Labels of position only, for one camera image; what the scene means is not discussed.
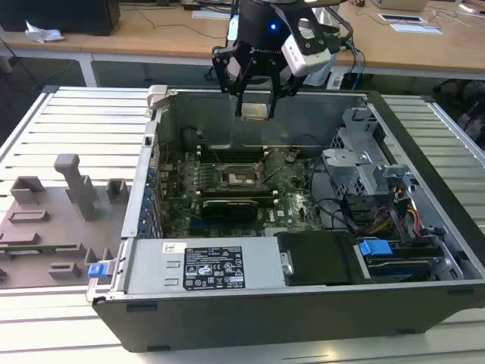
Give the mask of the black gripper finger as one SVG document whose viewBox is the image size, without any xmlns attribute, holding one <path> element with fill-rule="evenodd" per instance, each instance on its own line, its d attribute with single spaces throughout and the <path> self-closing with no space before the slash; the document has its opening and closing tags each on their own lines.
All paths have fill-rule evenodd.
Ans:
<svg viewBox="0 0 485 364">
<path fill-rule="evenodd" d="M 212 49 L 211 60 L 221 92 L 236 97 L 235 116 L 241 117 L 243 93 L 252 75 L 250 46 L 216 46 Z"/>
<path fill-rule="evenodd" d="M 290 66 L 283 62 L 270 62 L 268 74 L 271 80 L 271 92 L 268 100 L 268 118 L 275 115 L 277 102 L 287 96 L 294 96 L 300 87 L 300 78 L 295 77 Z"/>
</svg>

